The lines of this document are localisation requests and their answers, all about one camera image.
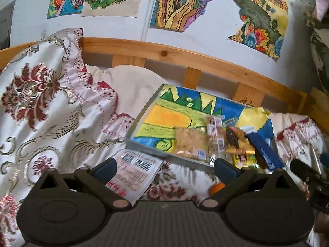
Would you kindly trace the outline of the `white wall pipe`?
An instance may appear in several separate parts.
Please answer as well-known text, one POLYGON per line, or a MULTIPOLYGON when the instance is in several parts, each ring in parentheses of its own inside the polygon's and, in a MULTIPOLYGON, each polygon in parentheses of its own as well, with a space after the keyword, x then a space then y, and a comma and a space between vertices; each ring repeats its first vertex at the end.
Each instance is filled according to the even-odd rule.
POLYGON ((148 29, 149 29, 151 18, 152 18, 154 3, 155 3, 155 0, 148 0, 146 18, 144 21, 143 30, 142 30, 142 34, 141 34, 141 38, 140 38, 140 40, 142 42, 145 42, 147 39, 147 34, 148 34, 148 29))

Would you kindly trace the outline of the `blue white snack box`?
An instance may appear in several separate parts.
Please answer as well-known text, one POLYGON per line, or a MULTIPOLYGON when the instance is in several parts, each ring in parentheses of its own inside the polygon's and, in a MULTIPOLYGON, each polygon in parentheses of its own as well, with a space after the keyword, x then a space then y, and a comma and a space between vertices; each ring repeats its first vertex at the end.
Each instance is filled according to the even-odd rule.
POLYGON ((270 120, 259 130, 256 130, 253 126, 244 126, 240 129, 245 133, 249 143, 255 148, 255 158, 262 170, 273 172, 284 167, 274 145, 274 132, 270 120))

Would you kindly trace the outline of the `landscape painting torn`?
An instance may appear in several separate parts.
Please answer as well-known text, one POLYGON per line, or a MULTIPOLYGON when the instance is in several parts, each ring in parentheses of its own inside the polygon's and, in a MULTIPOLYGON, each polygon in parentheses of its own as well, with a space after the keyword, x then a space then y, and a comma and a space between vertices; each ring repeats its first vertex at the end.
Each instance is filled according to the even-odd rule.
POLYGON ((288 26, 289 0, 234 0, 243 25, 229 39, 279 59, 288 26))

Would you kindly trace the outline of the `small orange mandarin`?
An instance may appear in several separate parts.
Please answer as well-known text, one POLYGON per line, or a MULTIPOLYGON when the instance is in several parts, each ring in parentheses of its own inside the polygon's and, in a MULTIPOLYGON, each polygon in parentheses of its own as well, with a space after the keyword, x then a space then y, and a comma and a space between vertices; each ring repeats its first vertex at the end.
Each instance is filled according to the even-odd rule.
POLYGON ((223 183, 216 183, 216 184, 212 185, 209 188, 209 191, 208 191, 209 196, 212 196, 213 194, 217 193, 218 191, 220 191, 224 187, 225 187, 225 184, 223 184, 223 183))

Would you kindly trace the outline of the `clear brown pastry packet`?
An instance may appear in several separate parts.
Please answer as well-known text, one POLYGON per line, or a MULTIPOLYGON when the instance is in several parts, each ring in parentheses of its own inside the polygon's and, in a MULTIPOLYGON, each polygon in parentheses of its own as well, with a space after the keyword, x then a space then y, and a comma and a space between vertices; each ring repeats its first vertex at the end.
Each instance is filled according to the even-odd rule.
POLYGON ((225 131, 222 119, 217 116, 205 117, 210 158, 225 158, 225 131))

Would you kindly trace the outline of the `floral curtain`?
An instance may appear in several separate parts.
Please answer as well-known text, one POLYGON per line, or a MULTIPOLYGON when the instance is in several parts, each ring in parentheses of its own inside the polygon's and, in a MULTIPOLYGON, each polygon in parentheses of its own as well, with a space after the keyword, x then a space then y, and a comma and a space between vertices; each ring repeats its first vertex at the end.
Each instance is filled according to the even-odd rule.
POLYGON ((305 13, 310 31, 311 54, 323 91, 328 94, 328 0, 312 0, 305 13))

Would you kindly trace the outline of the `white pink snack bag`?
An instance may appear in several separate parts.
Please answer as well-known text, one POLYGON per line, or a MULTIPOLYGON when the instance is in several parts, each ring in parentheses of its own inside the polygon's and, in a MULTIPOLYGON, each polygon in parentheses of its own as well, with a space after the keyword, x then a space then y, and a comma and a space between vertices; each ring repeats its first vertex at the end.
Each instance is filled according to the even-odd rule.
POLYGON ((119 150, 114 159, 117 173, 106 187, 134 205, 154 180, 163 160, 129 149, 119 150))

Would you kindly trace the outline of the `grey metal tray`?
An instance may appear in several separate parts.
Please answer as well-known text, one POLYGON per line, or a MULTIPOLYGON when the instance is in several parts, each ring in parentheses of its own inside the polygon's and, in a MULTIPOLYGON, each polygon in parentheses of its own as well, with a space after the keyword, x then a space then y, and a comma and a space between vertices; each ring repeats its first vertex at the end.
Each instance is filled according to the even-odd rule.
POLYGON ((127 147, 194 170, 212 172, 216 158, 255 154, 274 141, 263 108, 163 84, 144 106, 127 134, 127 147))

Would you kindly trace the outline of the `beige cracker snack bag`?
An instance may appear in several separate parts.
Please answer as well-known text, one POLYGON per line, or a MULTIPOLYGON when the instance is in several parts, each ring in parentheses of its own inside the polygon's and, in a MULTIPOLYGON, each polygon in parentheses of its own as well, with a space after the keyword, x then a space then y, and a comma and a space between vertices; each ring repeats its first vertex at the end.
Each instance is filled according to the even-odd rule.
POLYGON ((208 162, 207 135, 198 129, 176 127, 173 153, 180 157, 208 162))

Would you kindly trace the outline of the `floral satin bed cover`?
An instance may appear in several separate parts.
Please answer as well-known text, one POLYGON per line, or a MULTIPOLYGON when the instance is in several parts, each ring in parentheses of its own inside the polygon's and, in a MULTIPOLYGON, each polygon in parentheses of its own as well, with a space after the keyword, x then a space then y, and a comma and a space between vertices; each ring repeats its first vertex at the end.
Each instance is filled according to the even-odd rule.
POLYGON ((24 244, 17 212, 45 171, 91 168, 125 148, 135 118, 89 87, 82 35, 61 30, 1 72, 1 246, 24 244))

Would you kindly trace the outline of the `yellow green biscuit packet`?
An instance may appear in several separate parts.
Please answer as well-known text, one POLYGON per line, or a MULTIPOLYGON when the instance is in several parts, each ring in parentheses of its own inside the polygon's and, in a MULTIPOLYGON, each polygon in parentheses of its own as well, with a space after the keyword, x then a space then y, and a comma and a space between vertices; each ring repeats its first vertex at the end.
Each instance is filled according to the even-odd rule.
POLYGON ((243 168, 243 167, 255 167, 259 168, 257 164, 257 160, 255 155, 246 155, 246 154, 240 154, 240 155, 232 155, 231 156, 233 165, 237 168, 243 168))

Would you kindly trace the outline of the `dinosaur drawing tray liner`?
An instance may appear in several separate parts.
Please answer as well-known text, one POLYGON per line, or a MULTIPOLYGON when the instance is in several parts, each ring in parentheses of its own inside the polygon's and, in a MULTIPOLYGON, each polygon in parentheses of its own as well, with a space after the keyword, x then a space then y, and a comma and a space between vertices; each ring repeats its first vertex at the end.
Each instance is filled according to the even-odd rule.
POLYGON ((262 107, 253 108, 185 87, 163 84, 137 116, 128 137, 144 146, 171 152, 175 145, 175 127, 197 128, 204 132, 207 115, 220 117, 225 126, 253 126, 256 130, 270 120, 269 112, 262 107))

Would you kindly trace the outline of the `gold foil snack packet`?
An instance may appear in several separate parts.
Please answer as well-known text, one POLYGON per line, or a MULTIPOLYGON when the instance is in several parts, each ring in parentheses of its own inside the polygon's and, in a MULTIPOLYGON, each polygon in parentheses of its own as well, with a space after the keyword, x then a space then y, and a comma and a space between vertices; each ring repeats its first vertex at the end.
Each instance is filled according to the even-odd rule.
POLYGON ((253 155, 255 147, 249 143, 245 133, 236 127, 228 127, 225 131, 225 153, 233 155, 253 155))

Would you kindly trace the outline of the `cream pillow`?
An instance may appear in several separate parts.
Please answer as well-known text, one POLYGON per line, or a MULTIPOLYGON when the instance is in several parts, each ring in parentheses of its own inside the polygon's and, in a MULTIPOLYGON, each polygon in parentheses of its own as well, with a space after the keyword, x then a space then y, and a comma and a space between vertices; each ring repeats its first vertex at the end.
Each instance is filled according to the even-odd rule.
POLYGON ((86 65, 90 74, 89 87, 101 98, 116 105, 117 114, 136 118, 157 89, 166 83, 155 72, 133 65, 119 65, 100 69, 86 65))

